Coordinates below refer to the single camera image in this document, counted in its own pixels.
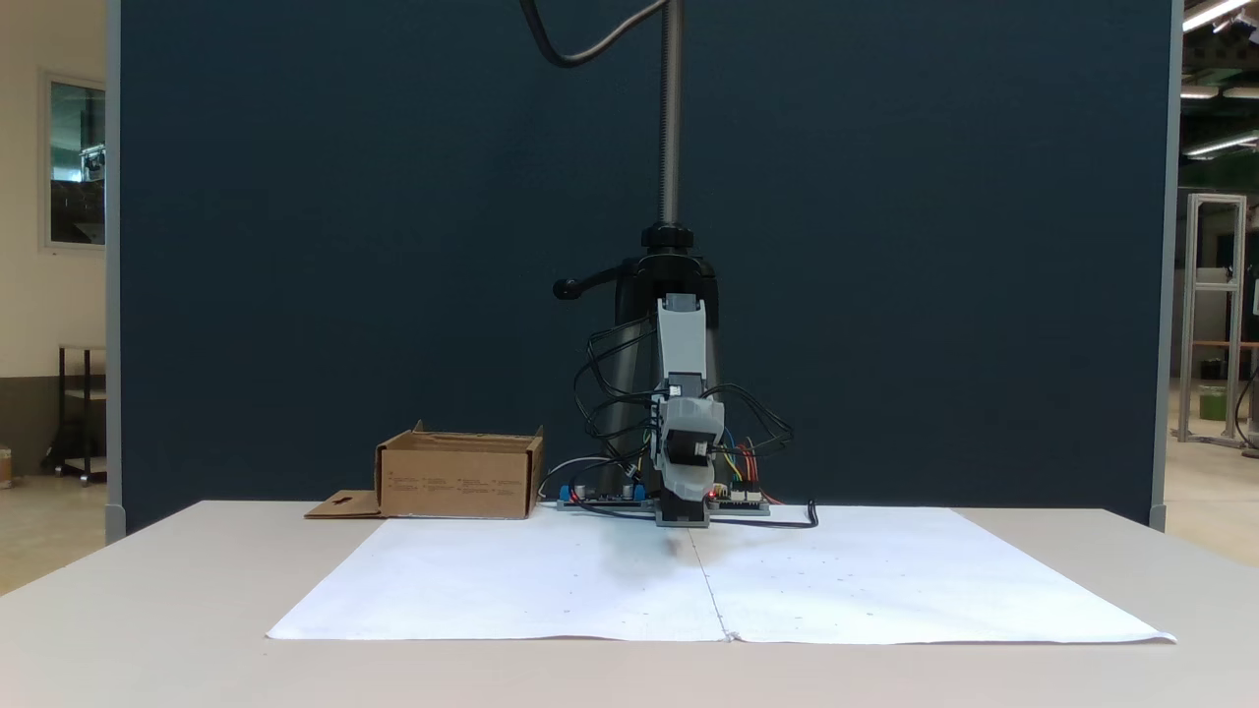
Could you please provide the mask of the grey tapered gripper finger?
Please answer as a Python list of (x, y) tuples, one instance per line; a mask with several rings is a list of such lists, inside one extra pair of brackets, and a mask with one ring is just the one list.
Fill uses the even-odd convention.
[(700, 465), (663, 462), (662, 488), (679, 499), (706, 499), (715, 485), (711, 462)]

